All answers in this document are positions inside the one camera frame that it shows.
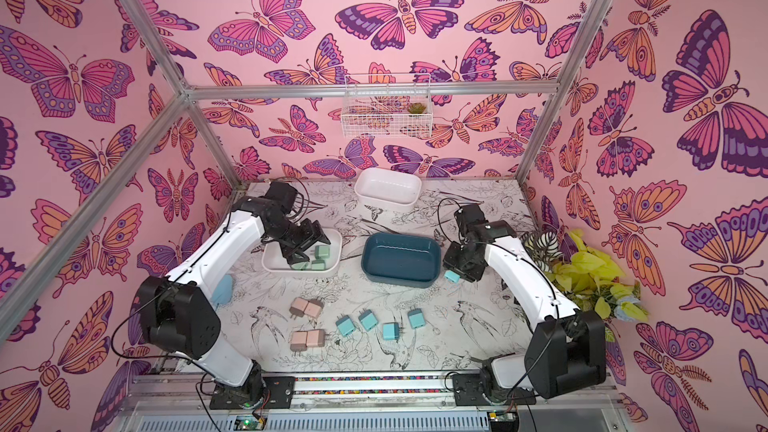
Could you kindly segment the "white storage box front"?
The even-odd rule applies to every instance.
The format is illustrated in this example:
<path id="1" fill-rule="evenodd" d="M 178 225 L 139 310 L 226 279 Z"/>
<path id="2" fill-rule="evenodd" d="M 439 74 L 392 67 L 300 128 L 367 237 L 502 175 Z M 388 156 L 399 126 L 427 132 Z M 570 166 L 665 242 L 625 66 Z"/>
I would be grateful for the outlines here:
<path id="1" fill-rule="evenodd" d="M 261 259 L 262 267 L 267 272 L 297 279 L 321 279 L 334 275 L 340 265 L 343 239 L 335 229 L 326 229 L 325 234 L 330 239 L 330 256 L 324 260 L 323 270 L 314 270 L 311 267 L 302 270 L 293 268 L 282 256 L 279 245 L 275 243 L 265 246 Z"/>

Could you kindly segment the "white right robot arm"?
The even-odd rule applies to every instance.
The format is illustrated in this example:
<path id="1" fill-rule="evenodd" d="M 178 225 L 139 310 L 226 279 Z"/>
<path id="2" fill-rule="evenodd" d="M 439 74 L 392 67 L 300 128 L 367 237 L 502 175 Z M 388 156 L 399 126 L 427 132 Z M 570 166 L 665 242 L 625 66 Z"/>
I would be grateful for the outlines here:
<path id="1" fill-rule="evenodd" d="M 486 360 L 483 394 L 492 403 L 551 399 L 605 382 L 605 324 L 559 291 L 505 221 L 489 221 L 477 204 L 454 212 L 459 239 L 443 257 L 446 271 L 467 282 L 492 269 L 507 286 L 532 329 L 523 353 Z"/>

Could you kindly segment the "dark teal storage box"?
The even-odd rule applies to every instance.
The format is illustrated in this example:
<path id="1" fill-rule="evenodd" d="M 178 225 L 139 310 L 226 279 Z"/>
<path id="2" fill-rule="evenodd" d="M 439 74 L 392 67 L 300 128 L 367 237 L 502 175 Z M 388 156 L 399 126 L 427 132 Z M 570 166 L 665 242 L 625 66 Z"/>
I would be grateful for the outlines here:
<path id="1" fill-rule="evenodd" d="M 434 239 L 379 232 L 365 243 L 361 269 L 372 282 L 429 288 L 439 277 L 442 250 Z"/>

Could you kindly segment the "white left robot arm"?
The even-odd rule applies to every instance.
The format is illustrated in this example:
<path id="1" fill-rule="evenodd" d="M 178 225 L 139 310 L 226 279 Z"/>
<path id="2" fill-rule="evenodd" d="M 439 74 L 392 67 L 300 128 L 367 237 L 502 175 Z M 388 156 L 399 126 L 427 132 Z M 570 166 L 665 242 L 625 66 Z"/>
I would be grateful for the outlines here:
<path id="1" fill-rule="evenodd" d="M 293 218 L 302 196 L 286 182 L 273 182 L 262 196 L 242 197 L 191 256 L 165 276 L 145 279 L 137 291 L 144 340 L 254 401 L 260 372 L 221 332 L 214 292 L 238 258 L 262 240 L 277 245 L 288 266 L 308 263 L 313 246 L 330 243 L 318 221 Z"/>

